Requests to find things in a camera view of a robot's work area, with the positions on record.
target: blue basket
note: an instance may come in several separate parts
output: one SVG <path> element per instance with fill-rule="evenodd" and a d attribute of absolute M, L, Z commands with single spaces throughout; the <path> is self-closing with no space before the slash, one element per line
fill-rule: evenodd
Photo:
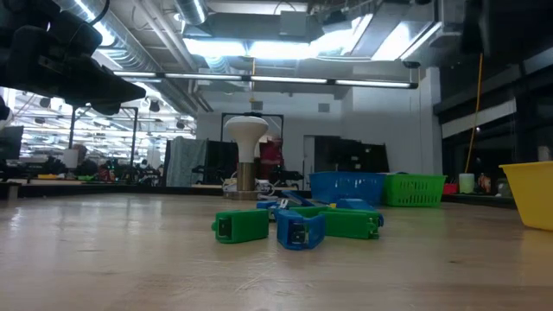
<path fill-rule="evenodd" d="M 362 199 L 369 204 L 380 203 L 386 175 L 353 172 L 322 172 L 310 175 L 311 196 L 323 203 L 339 199 Z"/>

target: green plastic part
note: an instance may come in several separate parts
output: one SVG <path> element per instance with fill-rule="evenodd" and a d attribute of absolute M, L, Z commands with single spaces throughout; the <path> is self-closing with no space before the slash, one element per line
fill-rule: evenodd
<path fill-rule="evenodd" d="M 305 207 L 291 207 L 290 211 L 299 213 L 305 218 L 313 218 L 319 215 L 320 212 L 325 212 L 328 206 L 305 206 Z"/>
<path fill-rule="evenodd" d="M 446 176 L 441 175 L 388 175 L 385 203 L 388 206 L 439 206 L 445 181 Z"/>
<path fill-rule="evenodd" d="M 326 234 L 330 237 L 376 239 L 378 235 L 377 212 L 329 208 L 325 212 Z"/>
<path fill-rule="evenodd" d="M 225 244 L 242 243 L 269 236 L 269 212 L 265 209 L 220 212 L 211 225 L 215 238 Z"/>

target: table surface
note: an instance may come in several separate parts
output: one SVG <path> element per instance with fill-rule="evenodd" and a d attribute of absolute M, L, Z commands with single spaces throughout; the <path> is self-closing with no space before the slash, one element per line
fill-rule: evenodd
<path fill-rule="evenodd" d="M 0 208 L 2 310 L 551 310 L 553 232 L 517 211 L 389 208 L 380 240 L 219 244 L 218 197 L 104 194 Z"/>

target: green basket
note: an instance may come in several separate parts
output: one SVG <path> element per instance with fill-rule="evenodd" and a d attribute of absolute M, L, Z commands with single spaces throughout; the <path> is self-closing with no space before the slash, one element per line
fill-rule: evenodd
<path fill-rule="evenodd" d="M 385 203 L 388 206 L 439 206 L 442 201 L 441 175 L 388 175 L 385 182 Z"/>

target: white wall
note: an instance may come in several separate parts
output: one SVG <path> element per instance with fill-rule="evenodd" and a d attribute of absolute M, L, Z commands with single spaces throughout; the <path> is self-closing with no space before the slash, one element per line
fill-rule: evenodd
<path fill-rule="evenodd" d="M 243 113 L 251 111 L 250 94 L 234 93 L 225 95 L 219 92 L 204 92 L 204 98 L 215 112 L 198 115 L 198 139 L 220 139 L 222 112 Z M 264 102 L 263 114 L 284 115 L 283 156 L 288 170 L 302 172 L 303 137 L 306 135 L 339 136 L 340 105 L 328 94 L 294 94 L 264 92 L 256 93 L 256 100 Z M 319 113 L 319 103 L 330 104 L 329 113 Z"/>
<path fill-rule="evenodd" d="M 391 171 L 442 173 L 442 138 L 432 106 L 440 102 L 439 71 L 416 90 L 354 87 L 344 98 L 341 135 L 385 144 Z"/>

